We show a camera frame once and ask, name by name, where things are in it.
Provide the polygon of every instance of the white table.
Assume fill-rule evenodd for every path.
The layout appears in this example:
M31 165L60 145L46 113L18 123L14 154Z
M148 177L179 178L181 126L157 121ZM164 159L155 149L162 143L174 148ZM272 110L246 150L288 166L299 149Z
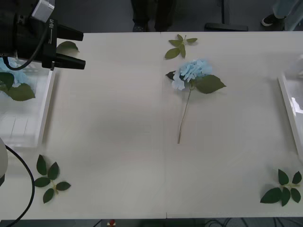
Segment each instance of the white table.
M24 219L302 216L303 202L259 200L277 185L278 168L303 173L277 82L303 52L303 33L180 34L199 38L186 61L209 60L227 86L193 92L180 145L187 93L165 74L185 60L163 59L176 33L85 34L77 42L86 69L61 71L44 146L21 152L35 178L42 154L72 187L46 205L46 189L37 188ZM0 219L15 219L30 193L10 157Z

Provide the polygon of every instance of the black cable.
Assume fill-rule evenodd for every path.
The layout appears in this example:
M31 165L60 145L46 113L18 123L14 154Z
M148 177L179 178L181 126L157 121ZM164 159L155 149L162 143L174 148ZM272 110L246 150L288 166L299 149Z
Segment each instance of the black cable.
M17 218L16 220L14 220L12 223L10 223L8 226L6 227L11 227L13 226L14 224L16 224L17 222L20 221L20 219L26 214L26 212L28 211L28 209L30 208L30 206L32 205L33 203L33 200L34 200L34 195L35 195L35 180L34 180L34 177L33 177L33 174L32 172L30 171L30 169L28 168L27 164L25 163L25 161L15 152L13 151L10 147L6 146L6 149L9 150L14 156L16 156L19 161L24 165L25 169L27 170L29 176L30 176L30 179L31 179L31 182L32 182L32 196L30 197L30 200L29 200L29 203L28 203L28 206L26 207L26 209L24 210L24 212L19 216L19 218Z
M213 221L213 223L209 224L209 227L210 227L212 224L218 224L218 225L220 225L221 227L223 227L222 223L221 223L220 221L216 220L216 219L211 219L211 220L205 222L205 223L204 223L204 226L206 226L208 223L210 223L210 222L212 222L212 221Z
M211 223L211 224L209 225L209 227L210 227L211 225L213 225L213 224L221 225L221 223L213 222L213 223Z
M230 222L230 220L232 220L232 218L226 219L223 223L223 227L227 227L227 224L228 224L228 222Z
M102 219L98 221L93 227L96 227L100 222L102 222Z
M276 227L276 219L275 219L275 218L273 218L273 220L274 220L274 225L275 225L275 227Z
M43 42L46 38L46 35L47 35L47 30L48 30L48 26L45 25L45 29L44 29L44 32L41 36L41 39L39 41L39 44L38 46L36 47L34 53L32 54L32 56L21 66L17 67L17 68L13 68L9 65L9 60L7 57L2 57L3 58L3 61L4 61L4 64L6 65L6 67L8 67L10 70L13 70L13 71L18 71L18 70L22 70L24 69L26 66L28 66L33 60L34 58L37 56L39 50L41 49L42 45L43 45Z
M282 223L282 221L279 218L276 218L278 220L278 222L280 223L281 227L285 227Z
M297 222L297 221L294 221L294 220L291 220L291 219L288 219L288 218L282 218L282 219L293 222L293 223L297 224L298 226L303 227L303 224L300 223L300 222Z
M245 227L248 227L248 224L247 224L247 222L244 220L244 218L241 218L241 220L242 220L243 224L245 225Z

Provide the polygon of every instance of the blue flower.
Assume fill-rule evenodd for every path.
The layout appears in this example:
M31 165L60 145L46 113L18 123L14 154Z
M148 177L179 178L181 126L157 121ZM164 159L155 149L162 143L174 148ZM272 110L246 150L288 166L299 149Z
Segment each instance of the blue flower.
M172 82L172 87L182 91L185 88L184 81L180 79L180 74L178 72L175 72L173 79L174 81Z
M10 66L12 67L17 67L17 63L15 63L14 61L10 61L10 58L9 58L9 64ZM23 72L23 70L19 70L19 71L12 71L10 70L8 67L6 67L6 65L4 64L3 62L3 59L0 58L0 72L9 72L11 74L14 75L15 77L15 83L24 83L24 84L29 84L29 80L28 80L28 77L27 75Z
M193 60L190 61L180 69L175 72L173 77L174 81L172 82L172 86L175 89L183 90L185 88L184 81L187 79L189 82L191 79L196 79L196 77L205 77L213 72L213 68L207 61L204 60Z
M181 76L184 76L184 80L189 82L196 77L204 77L212 73L213 68L204 60L193 60L184 64L180 69Z

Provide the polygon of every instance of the white tray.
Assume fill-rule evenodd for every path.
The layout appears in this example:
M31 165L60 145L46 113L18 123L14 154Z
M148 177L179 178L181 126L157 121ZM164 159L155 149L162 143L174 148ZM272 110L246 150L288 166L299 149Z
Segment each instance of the white tray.
M55 73L36 62L23 71L36 98L17 102L0 92L0 138L10 147L36 148L42 142Z
M303 160L303 55L278 80L299 158Z

